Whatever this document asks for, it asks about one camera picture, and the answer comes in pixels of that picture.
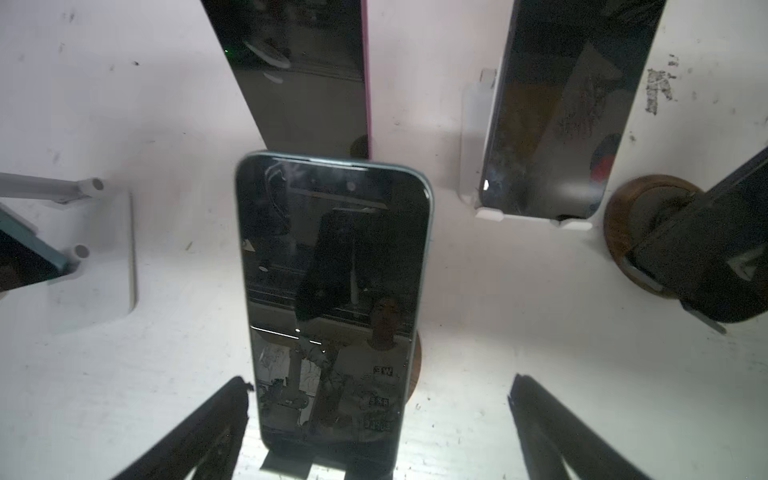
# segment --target white t-shirt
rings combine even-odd
[[[396,432],[406,380],[407,346],[376,350],[368,342],[347,346],[339,352],[333,370],[346,377],[339,414],[352,422],[336,432],[356,442],[374,442]]]

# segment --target white tabletop surface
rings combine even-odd
[[[424,171],[436,200],[396,478],[527,478],[506,402],[517,373],[652,478],[759,478],[765,320],[718,336],[626,280],[599,226],[478,220],[455,194],[462,91],[497,65],[510,8],[369,0],[372,155]],[[668,2],[648,65],[679,57],[678,101],[653,116],[641,83],[608,194],[648,173],[706,189],[763,147],[766,13]],[[0,300],[0,478],[110,478],[229,378],[253,378],[233,169],[263,142],[200,4],[6,0],[0,145],[1,171],[134,196],[129,316],[58,334],[25,321],[21,295]],[[265,454],[254,418],[238,478],[273,478]]]

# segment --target person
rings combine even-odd
[[[370,338],[342,348],[321,387],[324,398],[316,415],[334,442],[396,437],[408,365],[408,345],[395,341],[402,313],[397,300],[382,296],[369,317]]]

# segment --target black phone screen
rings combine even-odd
[[[254,154],[237,172],[261,434],[270,454],[378,478],[409,391],[431,193],[372,164]]]

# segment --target black phone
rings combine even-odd
[[[260,152],[236,182],[263,468],[390,477],[415,360],[428,181],[394,165]]]

